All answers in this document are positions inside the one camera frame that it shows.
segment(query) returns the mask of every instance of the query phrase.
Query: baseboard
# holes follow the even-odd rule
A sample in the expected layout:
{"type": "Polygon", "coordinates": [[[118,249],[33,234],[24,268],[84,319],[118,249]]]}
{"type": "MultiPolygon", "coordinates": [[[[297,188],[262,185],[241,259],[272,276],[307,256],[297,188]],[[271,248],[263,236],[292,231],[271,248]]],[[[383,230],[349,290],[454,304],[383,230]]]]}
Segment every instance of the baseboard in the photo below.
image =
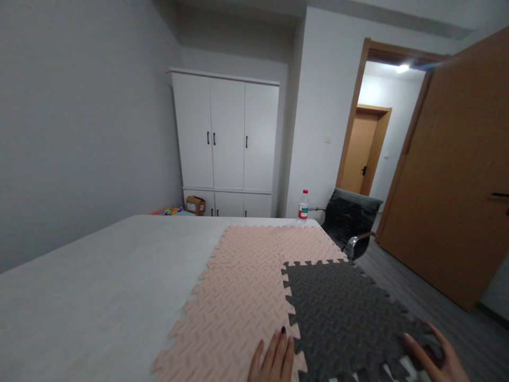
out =
{"type": "Polygon", "coordinates": [[[501,327],[503,327],[504,329],[509,330],[509,320],[502,317],[498,313],[492,311],[490,308],[488,308],[482,302],[477,303],[477,309],[479,309],[482,313],[484,313],[486,316],[491,318],[497,324],[501,325],[501,327]]]}

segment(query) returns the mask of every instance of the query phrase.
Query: colorful toy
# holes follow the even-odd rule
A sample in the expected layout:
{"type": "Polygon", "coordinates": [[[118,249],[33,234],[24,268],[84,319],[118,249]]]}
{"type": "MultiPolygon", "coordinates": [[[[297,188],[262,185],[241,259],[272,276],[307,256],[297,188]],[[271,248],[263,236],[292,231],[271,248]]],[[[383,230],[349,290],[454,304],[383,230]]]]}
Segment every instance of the colorful toy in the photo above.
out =
{"type": "Polygon", "coordinates": [[[182,212],[182,211],[185,211],[186,209],[184,207],[181,207],[181,208],[177,208],[177,209],[172,209],[172,208],[167,208],[167,209],[164,209],[162,211],[155,211],[155,212],[152,212],[152,215],[175,215],[175,214],[178,214],[179,212],[182,212]]]}

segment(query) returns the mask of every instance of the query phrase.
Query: chair backrest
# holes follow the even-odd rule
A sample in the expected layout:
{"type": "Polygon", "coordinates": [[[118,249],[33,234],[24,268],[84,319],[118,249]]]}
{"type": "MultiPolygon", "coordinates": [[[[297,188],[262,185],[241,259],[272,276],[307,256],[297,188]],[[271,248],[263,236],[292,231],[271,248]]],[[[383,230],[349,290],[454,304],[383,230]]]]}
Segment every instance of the chair backrest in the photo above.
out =
{"type": "Polygon", "coordinates": [[[323,227],[333,228],[336,239],[346,244],[352,236],[371,232],[382,203],[380,199],[335,188],[325,210],[323,227]]]}

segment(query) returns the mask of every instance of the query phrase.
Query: ceiling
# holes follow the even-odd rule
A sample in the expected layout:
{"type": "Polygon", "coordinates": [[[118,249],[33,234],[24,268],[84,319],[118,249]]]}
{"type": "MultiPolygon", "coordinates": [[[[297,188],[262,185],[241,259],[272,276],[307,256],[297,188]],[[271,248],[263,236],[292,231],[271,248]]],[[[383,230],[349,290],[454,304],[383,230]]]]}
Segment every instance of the ceiling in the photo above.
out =
{"type": "Polygon", "coordinates": [[[366,68],[364,69],[364,75],[370,75],[375,77],[382,77],[386,79],[396,79],[409,82],[422,81],[425,72],[415,69],[409,69],[406,72],[398,73],[396,71],[398,67],[394,65],[381,64],[376,62],[366,62],[366,68]]]}
{"type": "Polygon", "coordinates": [[[461,40],[509,13],[508,0],[177,0],[186,5],[292,27],[306,7],[461,40]]]}

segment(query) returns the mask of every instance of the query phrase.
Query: white wardrobe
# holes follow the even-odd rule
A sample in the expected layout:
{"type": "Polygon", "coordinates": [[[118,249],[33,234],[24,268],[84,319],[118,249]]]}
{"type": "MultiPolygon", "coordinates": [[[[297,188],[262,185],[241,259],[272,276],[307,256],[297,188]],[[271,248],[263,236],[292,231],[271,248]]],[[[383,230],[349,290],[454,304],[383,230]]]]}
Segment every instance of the white wardrobe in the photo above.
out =
{"type": "Polygon", "coordinates": [[[184,199],[269,218],[279,85],[171,68],[184,199]]]}

